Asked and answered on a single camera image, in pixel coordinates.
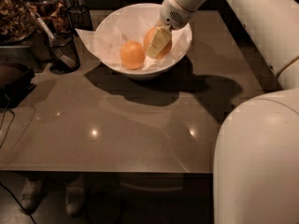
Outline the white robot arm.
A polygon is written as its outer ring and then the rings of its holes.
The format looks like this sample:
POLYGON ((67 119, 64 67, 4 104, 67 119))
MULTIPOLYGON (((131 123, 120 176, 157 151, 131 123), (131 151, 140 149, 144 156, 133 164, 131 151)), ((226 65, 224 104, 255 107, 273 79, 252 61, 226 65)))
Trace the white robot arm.
MULTIPOLYGON (((164 0, 183 28, 206 0, 164 0)), ((223 122, 213 164, 214 224, 299 224, 299 4, 226 0, 278 81, 223 122)))

